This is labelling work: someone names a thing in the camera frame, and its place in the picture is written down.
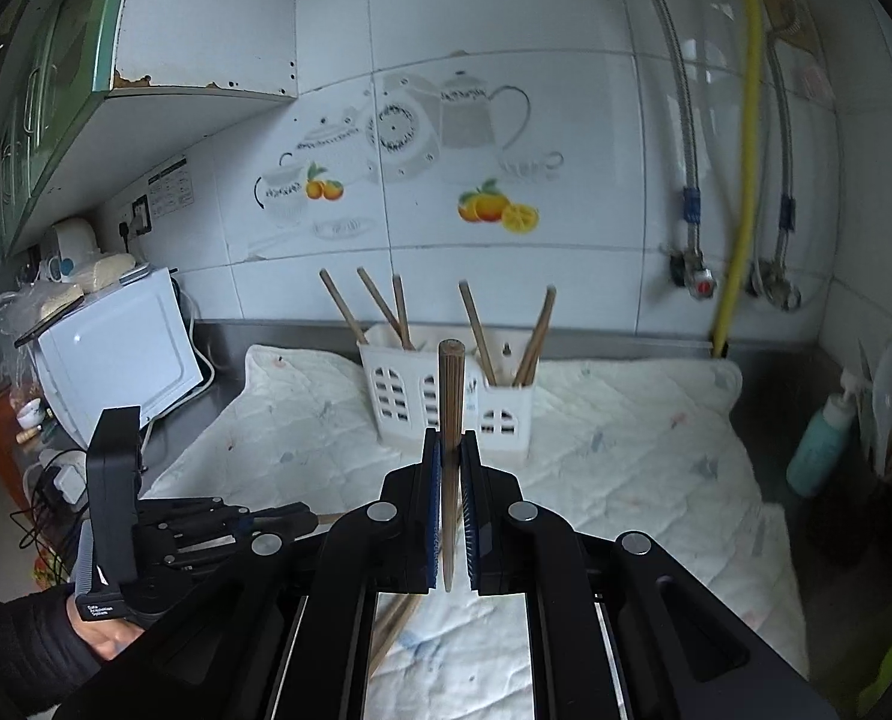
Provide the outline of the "person's left hand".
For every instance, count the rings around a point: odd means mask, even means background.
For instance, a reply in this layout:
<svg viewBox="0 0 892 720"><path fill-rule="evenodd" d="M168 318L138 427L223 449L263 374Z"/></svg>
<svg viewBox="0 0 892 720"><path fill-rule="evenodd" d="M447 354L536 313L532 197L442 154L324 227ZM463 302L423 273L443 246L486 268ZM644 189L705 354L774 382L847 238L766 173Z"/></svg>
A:
<svg viewBox="0 0 892 720"><path fill-rule="evenodd" d="M140 626L127 619L86 621L80 616L73 596L65 601L65 611L71 630L93 650L94 655L104 661L115 658L143 634Z"/></svg>

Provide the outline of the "person's left forearm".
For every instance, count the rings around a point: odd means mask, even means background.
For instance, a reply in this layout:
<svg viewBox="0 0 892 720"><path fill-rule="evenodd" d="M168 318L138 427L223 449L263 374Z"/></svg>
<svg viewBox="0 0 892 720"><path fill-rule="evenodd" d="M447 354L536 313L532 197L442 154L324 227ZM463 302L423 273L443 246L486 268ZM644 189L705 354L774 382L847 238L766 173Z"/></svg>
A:
<svg viewBox="0 0 892 720"><path fill-rule="evenodd" d="M0 718L29 718L62 704L103 661L68 617L68 585L0 601Z"/></svg>

